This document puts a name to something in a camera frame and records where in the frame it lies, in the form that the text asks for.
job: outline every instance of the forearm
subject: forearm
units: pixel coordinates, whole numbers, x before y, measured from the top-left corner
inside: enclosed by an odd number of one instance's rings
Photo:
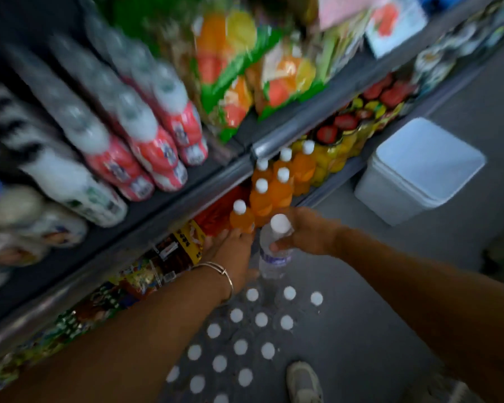
[[[198,268],[122,311],[0,393],[0,402],[153,402],[227,283]]]
[[[346,227],[331,253],[351,265],[471,387],[504,393],[504,284],[410,257]]]

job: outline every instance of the bracelet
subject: bracelet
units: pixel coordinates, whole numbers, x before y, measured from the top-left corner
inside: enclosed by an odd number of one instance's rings
[[[222,267],[220,264],[218,263],[213,263],[213,262],[200,262],[198,264],[196,264],[195,266],[192,267],[192,270],[194,270],[196,267],[200,267],[200,266],[208,266],[210,267],[211,269],[213,270],[216,270],[218,274],[222,275],[222,276],[226,276],[226,278],[228,279],[229,281],[229,285],[230,287],[232,288],[232,292],[230,293],[228,299],[224,300],[222,302],[222,304],[226,304],[229,300],[232,299],[233,297],[233,282],[232,282],[232,279],[229,277],[229,274],[228,272],[226,271],[226,269],[224,267]]]

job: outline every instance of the person's left hand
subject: person's left hand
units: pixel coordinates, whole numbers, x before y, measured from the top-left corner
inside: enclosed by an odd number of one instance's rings
[[[252,235],[242,233],[240,229],[223,230],[217,237],[207,236],[200,263],[213,262],[225,268],[232,279],[234,295],[236,295],[245,284],[260,275],[257,269],[248,268],[253,241]],[[227,288],[227,293],[223,299],[227,299],[231,293],[229,283],[225,288]]]

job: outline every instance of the orange juice bottle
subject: orange juice bottle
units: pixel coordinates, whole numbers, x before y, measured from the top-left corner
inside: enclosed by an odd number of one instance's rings
[[[295,196],[303,195],[310,190],[310,180],[316,171],[316,160],[312,157],[315,143],[306,140],[302,145],[302,152],[295,155],[293,173],[295,175]]]
[[[266,181],[270,181],[272,178],[272,169],[269,168],[269,161],[265,158],[260,158],[256,161],[256,169],[252,174],[252,186],[256,186],[256,181],[260,178],[264,178]]]
[[[265,178],[256,181],[255,188],[250,192],[250,209],[256,217],[256,227],[262,227],[270,220],[272,200],[269,195],[269,183]]]
[[[232,229],[239,228],[244,233],[254,232],[255,216],[242,199],[233,203],[233,211],[229,214],[229,224]]]
[[[289,184],[289,170],[285,167],[278,170],[276,180],[271,182],[269,189],[272,208],[287,208],[293,199],[293,187]]]
[[[279,169],[287,168],[289,170],[289,183],[293,186],[293,164],[291,163],[291,154],[293,153],[289,147],[280,150],[280,159],[272,166],[273,181],[276,179]]]

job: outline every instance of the shoe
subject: shoe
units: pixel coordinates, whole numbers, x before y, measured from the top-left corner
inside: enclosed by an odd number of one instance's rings
[[[286,371],[291,403],[323,403],[319,378],[306,362],[294,362]]]

